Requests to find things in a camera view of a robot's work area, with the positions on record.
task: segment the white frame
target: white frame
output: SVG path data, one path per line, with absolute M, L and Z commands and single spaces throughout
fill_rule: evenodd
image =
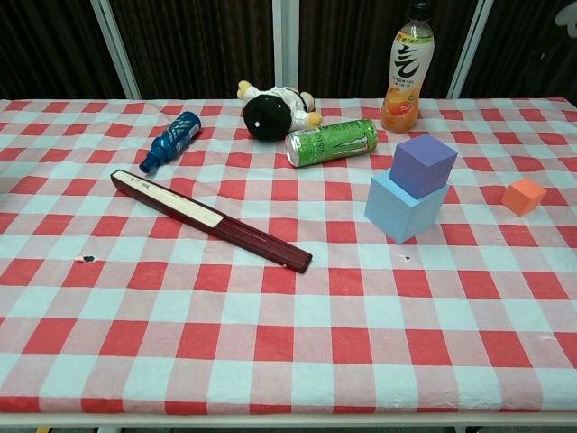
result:
M 90 0 L 100 32 L 105 38 L 106 47 L 114 63 L 116 75 L 120 79 L 127 99 L 141 99 L 141 92 L 134 77 L 133 68 L 124 49 L 123 38 L 118 31 L 116 20 L 108 0 Z
M 469 25 L 469 32 L 465 39 L 463 49 L 461 50 L 461 57 L 454 70 L 451 86 L 447 93 L 448 98 L 458 98 L 461 96 L 463 85 L 469 75 L 472 60 L 477 52 L 479 41 L 485 30 L 485 24 L 489 18 L 490 10 L 493 7 L 493 0 L 477 0 L 477 7 Z
M 151 414 L 0 413 L 0 427 L 406 427 L 577 426 L 577 411 L 412 412 L 375 414 L 273 414 L 178 416 Z
M 298 88 L 299 0 L 272 0 L 274 83 Z

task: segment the orange drink bottle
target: orange drink bottle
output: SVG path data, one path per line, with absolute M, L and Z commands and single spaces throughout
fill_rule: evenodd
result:
M 397 33 L 390 49 L 389 88 L 380 110 L 382 126 L 394 133 L 408 131 L 417 121 L 418 97 L 433 58 L 433 31 L 428 1 L 413 0 L 410 21 Z

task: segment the doll hand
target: doll hand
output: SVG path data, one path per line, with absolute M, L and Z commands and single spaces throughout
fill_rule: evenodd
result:
M 238 90 L 236 92 L 236 96 L 239 99 L 244 99 L 244 95 L 246 94 L 246 91 L 249 89 L 250 86 L 251 83 L 249 83 L 246 80 L 243 80 L 240 83 L 238 83 Z
M 317 128 L 323 122 L 323 117 L 319 113 L 308 113 L 307 126 L 309 128 Z

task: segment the can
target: can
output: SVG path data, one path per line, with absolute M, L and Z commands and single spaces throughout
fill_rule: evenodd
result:
M 367 119 L 294 131 L 285 138 L 287 158 L 294 167 L 368 153 L 377 141 L 375 124 Z

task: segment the table edge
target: table edge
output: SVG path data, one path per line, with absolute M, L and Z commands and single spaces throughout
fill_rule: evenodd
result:
M 567 426 L 576 411 L 378 414 L 155 415 L 138 413 L 0 413 L 0 428 L 38 427 L 402 427 Z

